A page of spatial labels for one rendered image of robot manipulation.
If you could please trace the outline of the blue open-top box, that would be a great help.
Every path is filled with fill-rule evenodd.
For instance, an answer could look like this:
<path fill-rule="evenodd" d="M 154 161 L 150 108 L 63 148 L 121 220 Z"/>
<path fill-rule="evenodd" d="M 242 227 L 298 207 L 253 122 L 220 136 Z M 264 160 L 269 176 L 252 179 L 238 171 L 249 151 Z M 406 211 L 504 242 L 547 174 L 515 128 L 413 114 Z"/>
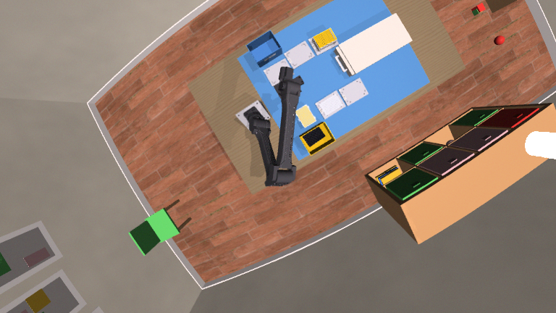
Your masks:
<path fill-rule="evenodd" d="M 269 30 L 246 45 L 260 68 L 282 54 L 282 47 L 274 34 L 272 34 L 271 30 Z"/>

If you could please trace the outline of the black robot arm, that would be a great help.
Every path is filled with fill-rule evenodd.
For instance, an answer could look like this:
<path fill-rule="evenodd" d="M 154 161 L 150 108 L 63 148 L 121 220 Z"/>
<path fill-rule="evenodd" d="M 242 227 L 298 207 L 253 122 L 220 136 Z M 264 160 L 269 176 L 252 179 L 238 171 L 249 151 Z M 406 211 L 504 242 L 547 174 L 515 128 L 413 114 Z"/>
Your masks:
<path fill-rule="evenodd" d="M 292 165 L 292 144 L 295 128 L 295 114 L 300 96 L 300 86 L 304 84 L 299 75 L 293 78 L 294 69 L 280 67 L 277 92 L 282 96 L 282 116 L 279 132 L 277 160 L 271 146 L 269 135 L 271 123 L 257 110 L 251 107 L 243 113 L 248 120 L 249 130 L 256 135 L 266 170 L 265 186 L 282 186 L 295 180 L 296 166 Z M 293 82 L 294 81 L 294 82 Z M 279 170 L 284 168 L 287 170 Z M 292 171 L 291 171 L 292 170 Z"/>

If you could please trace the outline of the blue bench mat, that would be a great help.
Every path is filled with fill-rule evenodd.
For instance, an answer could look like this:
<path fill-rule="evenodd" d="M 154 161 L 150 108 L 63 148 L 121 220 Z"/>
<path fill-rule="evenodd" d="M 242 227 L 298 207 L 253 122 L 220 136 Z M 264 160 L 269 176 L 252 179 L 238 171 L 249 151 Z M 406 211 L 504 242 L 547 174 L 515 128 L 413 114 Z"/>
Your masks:
<path fill-rule="evenodd" d="M 317 56 L 308 41 L 331 28 L 340 45 L 391 15 L 382 0 L 334 0 L 276 33 L 274 36 L 283 54 L 263 67 L 258 66 L 249 51 L 237 58 L 280 129 L 281 98 L 264 70 L 287 59 L 284 53 L 303 41 L 315 54 L 314 58 L 295 68 L 293 75 L 293 79 L 300 75 L 304 81 L 296 110 L 307 104 L 316 118 L 316 122 L 304 128 L 295 115 L 292 150 L 298 161 L 309 155 L 299 135 L 320 122 L 325 122 L 337 139 L 430 83 L 409 43 L 349 77 L 335 60 L 334 50 L 338 45 Z M 359 78 L 368 95 L 347 106 L 338 90 Z M 315 103 L 334 91 L 338 92 L 346 107 L 324 119 Z"/>

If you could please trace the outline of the yellow open-top bin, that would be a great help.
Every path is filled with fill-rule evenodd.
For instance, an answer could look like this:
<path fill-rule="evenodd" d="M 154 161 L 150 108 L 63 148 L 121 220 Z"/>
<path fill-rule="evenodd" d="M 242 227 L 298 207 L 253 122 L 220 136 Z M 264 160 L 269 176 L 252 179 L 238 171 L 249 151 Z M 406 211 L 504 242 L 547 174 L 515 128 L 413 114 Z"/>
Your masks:
<path fill-rule="evenodd" d="M 312 145 L 311 147 L 308 146 L 308 144 L 305 142 L 305 140 L 303 139 L 303 136 L 306 133 L 309 133 L 310 131 L 312 131 L 313 129 L 317 128 L 318 126 L 314 126 L 311 129 L 307 130 L 306 132 L 304 132 L 303 134 L 299 135 L 300 139 L 302 139 L 302 142 L 304 143 L 304 146 L 306 145 L 306 149 L 308 150 L 308 152 L 310 152 L 310 155 L 315 154 L 316 152 L 322 150 L 323 148 L 325 148 L 326 146 L 328 146 L 329 144 L 335 142 L 335 138 L 332 135 L 331 131 L 329 130 L 329 128 L 327 127 L 327 124 L 325 122 L 323 122 L 322 124 L 319 125 L 319 127 L 321 128 L 321 130 L 323 131 L 325 137 L 322 138 L 320 141 L 318 141 L 317 143 L 315 143 L 314 145 Z"/>

